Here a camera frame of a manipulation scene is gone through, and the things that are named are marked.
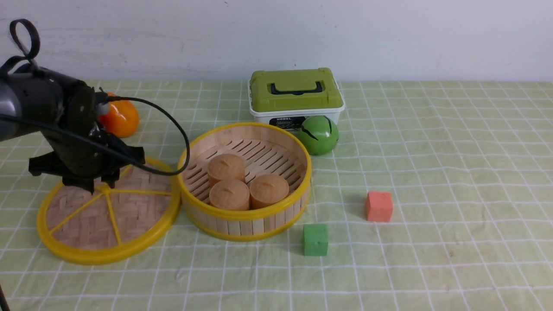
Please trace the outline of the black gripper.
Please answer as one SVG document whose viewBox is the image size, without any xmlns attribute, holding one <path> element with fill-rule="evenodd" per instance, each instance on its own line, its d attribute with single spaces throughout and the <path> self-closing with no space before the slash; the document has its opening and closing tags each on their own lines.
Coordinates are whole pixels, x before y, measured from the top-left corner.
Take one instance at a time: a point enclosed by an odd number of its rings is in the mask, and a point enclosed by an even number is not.
<svg viewBox="0 0 553 311">
<path fill-rule="evenodd" d="M 89 86 L 77 87 L 59 124 L 53 130 L 42 129 L 41 133 L 53 150 L 30 158 L 29 172 L 33 176 L 59 176 L 63 185 L 91 194 L 95 192 L 95 181 L 101 180 L 113 189 L 121 168 L 132 161 L 146 163 L 142 147 L 127 146 L 99 124 L 95 91 Z"/>
</svg>

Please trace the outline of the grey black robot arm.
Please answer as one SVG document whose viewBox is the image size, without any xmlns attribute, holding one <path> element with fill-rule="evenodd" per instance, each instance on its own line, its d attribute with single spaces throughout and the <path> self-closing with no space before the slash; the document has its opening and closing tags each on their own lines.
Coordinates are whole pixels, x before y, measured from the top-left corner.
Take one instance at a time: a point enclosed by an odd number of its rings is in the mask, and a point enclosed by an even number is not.
<svg viewBox="0 0 553 311">
<path fill-rule="evenodd" d="M 40 132 L 50 153 L 29 159 L 29 172 L 59 176 L 63 185 L 94 191 L 99 179 L 114 187 L 127 165 L 144 165 L 142 147 L 127 146 L 99 116 L 109 96 L 80 79 L 22 65 L 1 75 L 1 140 Z"/>
</svg>

